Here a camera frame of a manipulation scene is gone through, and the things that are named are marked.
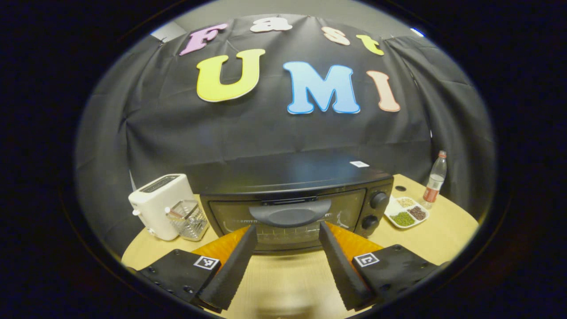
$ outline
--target blue letter m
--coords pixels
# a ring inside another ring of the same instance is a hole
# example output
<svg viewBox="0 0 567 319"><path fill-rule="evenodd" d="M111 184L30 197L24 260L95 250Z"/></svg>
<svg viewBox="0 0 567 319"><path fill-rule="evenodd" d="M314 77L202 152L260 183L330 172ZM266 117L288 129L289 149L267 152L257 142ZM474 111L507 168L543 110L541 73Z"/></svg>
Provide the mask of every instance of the blue letter m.
<svg viewBox="0 0 567 319"><path fill-rule="evenodd" d="M291 73L293 102L287 106L287 111L291 114L313 112L315 106L307 100L307 91L311 93L323 112L329 108L333 93L336 94L336 101L333 104L335 112L360 112L350 80L350 75L353 74L351 68L343 65L331 66L325 80L307 62L287 62L283 64L283 68Z"/></svg>

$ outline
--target plastic bottle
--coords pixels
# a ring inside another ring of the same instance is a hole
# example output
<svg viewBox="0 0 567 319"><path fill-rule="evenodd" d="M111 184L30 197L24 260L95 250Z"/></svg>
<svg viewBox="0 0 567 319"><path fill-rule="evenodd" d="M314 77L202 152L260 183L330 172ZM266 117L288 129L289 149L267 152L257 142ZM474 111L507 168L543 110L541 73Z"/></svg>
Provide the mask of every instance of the plastic bottle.
<svg viewBox="0 0 567 319"><path fill-rule="evenodd" d="M420 203L423 207L429 209L433 206L437 194L439 194L439 190L445 181L445 176L447 176L447 152L440 150L439 157L435 161L435 164L433 164L433 168L429 174L429 183L425 189L423 200Z"/></svg>

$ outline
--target oven knob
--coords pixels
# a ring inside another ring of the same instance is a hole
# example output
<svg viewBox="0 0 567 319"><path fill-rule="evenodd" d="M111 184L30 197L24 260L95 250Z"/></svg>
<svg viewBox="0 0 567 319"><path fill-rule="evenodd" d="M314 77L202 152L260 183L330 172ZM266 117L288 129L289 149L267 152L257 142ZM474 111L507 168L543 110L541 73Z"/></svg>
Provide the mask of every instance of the oven knob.
<svg viewBox="0 0 567 319"><path fill-rule="evenodd" d="M378 217L374 215L368 215L362 219L362 228L364 229L372 228L372 226L377 223L378 223Z"/></svg>
<svg viewBox="0 0 567 319"><path fill-rule="evenodd" d="M370 207L376 208L381 202L387 199L388 196L386 196L386 193L383 192L376 193L376 195L374 195L374 197L372 197L372 199L370 200Z"/></svg>

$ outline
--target letter a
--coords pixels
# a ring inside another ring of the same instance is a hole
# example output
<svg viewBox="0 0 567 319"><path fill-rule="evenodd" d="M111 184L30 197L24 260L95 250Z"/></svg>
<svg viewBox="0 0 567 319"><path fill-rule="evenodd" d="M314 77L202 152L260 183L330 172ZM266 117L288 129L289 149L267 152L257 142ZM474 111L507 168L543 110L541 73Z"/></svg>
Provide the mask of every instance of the letter a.
<svg viewBox="0 0 567 319"><path fill-rule="evenodd" d="M240 51L236 57L242 59L242 76L233 84L221 84L221 67L228 56L216 56L197 64L197 95L208 102L220 102L238 98L254 89L260 78L260 56L263 49Z"/></svg>

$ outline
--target white divided plate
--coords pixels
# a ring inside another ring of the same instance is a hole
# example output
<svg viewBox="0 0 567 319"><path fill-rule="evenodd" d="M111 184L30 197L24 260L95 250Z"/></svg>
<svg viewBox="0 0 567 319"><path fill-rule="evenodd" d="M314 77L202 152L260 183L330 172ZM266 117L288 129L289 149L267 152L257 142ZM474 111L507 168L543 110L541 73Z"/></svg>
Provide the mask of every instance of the white divided plate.
<svg viewBox="0 0 567 319"><path fill-rule="evenodd" d="M408 207L402 207L400 205L400 203L397 202L397 200L399 199L410 199L412 202L415 203L415 205L411 205ZM413 217L412 214L409 213L408 210L414 208L415 206L418 206L424 213L425 213L425 218L422 220L417 220L415 217ZM398 225L393 219L392 216L396 216L397 214L399 214L400 212L406 212L408 213L408 215L410 215L410 217L415 221L415 223L411 224L410 226L401 226ZM425 209L423 206L419 205L419 203L417 203L414 199L409 198L409 197L400 197L400 198L394 198L392 196L390 196L390 202L388 203L388 206L386 207L386 211L384 211L384 215L390 220L390 222L392 222L392 224L395 227L398 228L410 228L410 227L414 227L415 225L418 225L422 222L424 222L426 219L429 218L429 211L427 209Z"/></svg>

